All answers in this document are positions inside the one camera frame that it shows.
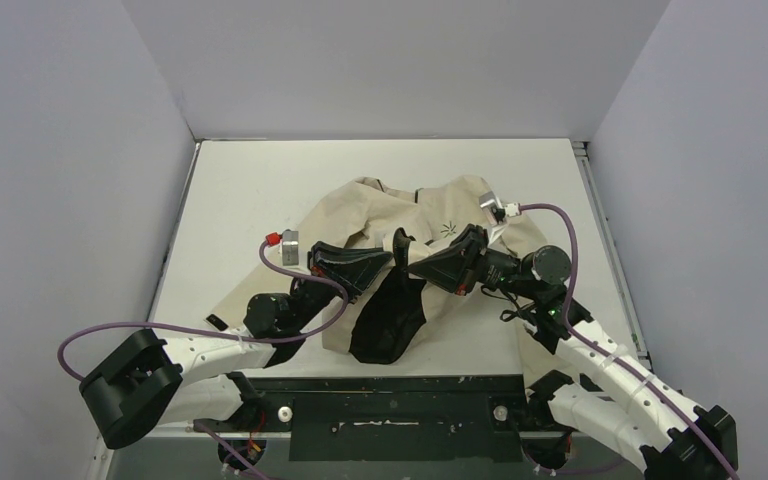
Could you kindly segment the beige zip jacket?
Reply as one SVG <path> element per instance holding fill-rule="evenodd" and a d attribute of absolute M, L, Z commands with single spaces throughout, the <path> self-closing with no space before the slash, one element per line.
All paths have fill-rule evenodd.
<path fill-rule="evenodd" d="M 413 192 L 389 188 L 375 178 L 358 178 L 325 195 L 301 221 L 299 249 L 307 253 L 314 243 L 325 242 L 348 249 L 381 247 L 391 251 L 395 232 L 403 229 L 413 240 L 410 259 L 419 259 L 431 247 L 450 243 L 466 225 L 482 223 L 485 216 L 478 199 L 490 189 L 485 179 L 473 175 Z M 254 295 L 287 293 L 292 280 L 260 264 L 207 319 L 239 328 Z M 322 310 L 307 326 L 319 331 L 309 338 L 317 338 L 323 348 L 351 355 L 363 364 L 392 364 L 443 325 L 464 301 L 409 276 L 403 272 L 400 259 L 393 257 L 372 285 L 328 328 L 322 324 L 337 312 L 340 301 L 334 299 Z"/>

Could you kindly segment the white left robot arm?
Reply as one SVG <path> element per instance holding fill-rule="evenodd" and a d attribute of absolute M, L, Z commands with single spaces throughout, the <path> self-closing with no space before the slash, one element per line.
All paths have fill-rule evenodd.
<path fill-rule="evenodd" d="M 269 368 L 292 358 L 318 334 L 308 324 L 334 299 L 340 301 L 328 328 L 368 289 L 392 253 L 382 248 L 343 249 L 317 242 L 307 273 L 292 277 L 287 293 L 254 295 L 241 327 L 210 332 L 170 326 L 173 337 L 145 324 L 126 337 L 84 376 L 79 392 L 110 449 L 129 446 L 156 426 L 189 419 L 225 421 L 236 430 L 258 419 L 260 396 L 246 369 Z"/>

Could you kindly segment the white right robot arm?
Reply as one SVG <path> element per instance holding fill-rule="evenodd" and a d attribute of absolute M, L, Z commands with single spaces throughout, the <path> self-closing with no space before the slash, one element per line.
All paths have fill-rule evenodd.
<path fill-rule="evenodd" d="M 410 250 L 410 275 L 456 295 L 477 285 L 529 303 L 515 315 L 540 348 L 600 389 L 587 391 L 552 370 L 527 388 L 536 426 L 584 433 L 634 465 L 647 479 L 734 479 L 734 419 L 671 388 L 610 337 L 570 295 L 574 272 L 562 249 L 542 246 L 522 258 L 490 248 L 487 231 L 468 225 L 449 245 Z"/>

